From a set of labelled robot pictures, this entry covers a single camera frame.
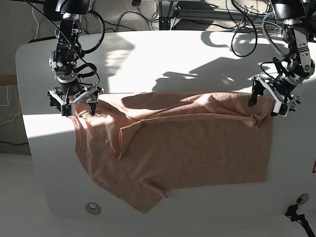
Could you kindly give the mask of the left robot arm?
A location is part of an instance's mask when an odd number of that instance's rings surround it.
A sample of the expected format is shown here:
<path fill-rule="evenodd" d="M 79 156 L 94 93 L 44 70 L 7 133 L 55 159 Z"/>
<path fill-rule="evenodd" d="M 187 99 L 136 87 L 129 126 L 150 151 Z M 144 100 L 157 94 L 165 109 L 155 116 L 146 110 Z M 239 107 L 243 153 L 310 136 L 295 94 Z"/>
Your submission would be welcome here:
<path fill-rule="evenodd" d="M 255 106 L 258 96 L 262 96 L 264 91 L 268 90 L 275 100 L 271 115 L 285 117 L 288 112 L 296 111 L 297 106 L 301 104 L 299 96 L 292 94 L 292 91 L 314 74 L 316 64 L 308 47 L 312 34 L 308 31 L 309 25 L 305 23 L 307 16 L 303 1 L 273 0 L 271 5 L 272 11 L 262 20 L 262 30 L 270 45 L 281 56 L 281 59 L 273 58 L 271 61 L 276 67 L 277 77 L 269 74 L 265 77 L 254 76 L 248 106 Z M 287 54 L 277 47 L 266 30 L 270 17 L 282 21 L 281 37 L 288 44 Z"/>

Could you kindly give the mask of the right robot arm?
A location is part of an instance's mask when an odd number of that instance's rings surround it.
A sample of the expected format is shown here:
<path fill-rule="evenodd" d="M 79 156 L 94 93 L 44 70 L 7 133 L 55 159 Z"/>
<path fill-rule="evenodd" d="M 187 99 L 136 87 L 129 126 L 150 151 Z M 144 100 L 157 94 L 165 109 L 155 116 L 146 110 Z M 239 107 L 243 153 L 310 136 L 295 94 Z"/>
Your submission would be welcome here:
<path fill-rule="evenodd" d="M 96 51 L 105 36 L 105 24 L 99 13 L 90 8 L 89 0 L 59 0 L 56 12 L 61 13 L 62 19 L 56 27 L 57 46 L 49 59 L 49 66 L 59 87 L 50 89 L 47 96 L 50 106 L 57 108 L 62 116 L 70 117 L 76 113 L 76 104 L 86 102 L 91 116 L 95 114 L 98 96 L 104 90 L 98 83 L 84 83 L 81 80 L 98 76 L 97 67 L 93 63 L 83 62 L 78 66 L 77 61 Z M 82 33 L 80 17 L 91 13 L 101 23 L 101 37 L 90 49 L 84 50 L 79 42 Z"/>

